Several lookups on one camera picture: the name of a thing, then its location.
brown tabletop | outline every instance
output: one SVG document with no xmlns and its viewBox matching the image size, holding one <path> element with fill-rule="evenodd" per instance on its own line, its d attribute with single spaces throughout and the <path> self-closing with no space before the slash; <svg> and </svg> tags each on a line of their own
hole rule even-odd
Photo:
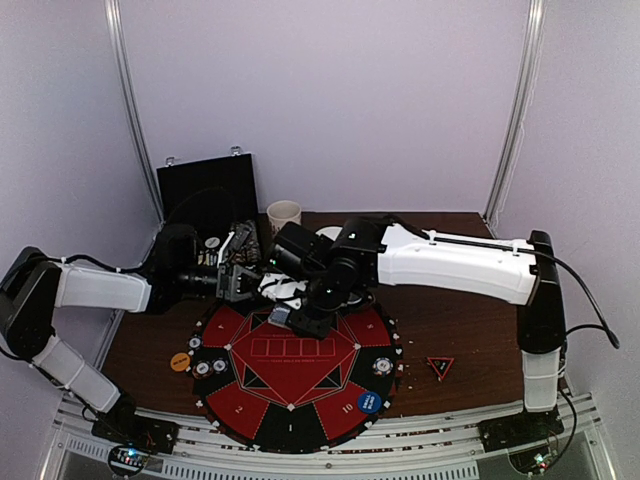
<svg viewBox="0 0 640 480">
<path fill-rule="evenodd" d="M 342 225 L 356 214 L 305 213 L 306 227 Z M 447 233 L 489 237 L 475 213 L 406 213 L 422 227 Z M 379 287 L 376 297 L 398 320 L 404 347 L 402 386 L 386 417 L 451 412 L 522 398 L 520 350 L 515 307 L 500 300 L 428 287 Z M 186 301 L 161 316 L 126 314 L 103 372 L 145 408 L 201 415 L 193 381 L 173 372 L 171 357 L 186 350 L 196 321 L 210 303 Z M 443 382 L 426 357 L 453 357 Z"/>
</svg>

red triangle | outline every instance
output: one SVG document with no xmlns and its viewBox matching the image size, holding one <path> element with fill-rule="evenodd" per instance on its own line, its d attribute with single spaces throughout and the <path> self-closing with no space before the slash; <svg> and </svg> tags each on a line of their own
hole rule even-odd
<svg viewBox="0 0 640 480">
<path fill-rule="evenodd" d="M 455 358 L 451 357 L 427 357 L 427 362 L 431 365 L 431 368 L 438 375 L 439 380 L 444 380 L 444 377 L 447 376 L 449 370 L 451 370 L 451 365 L 453 365 Z"/>
</svg>

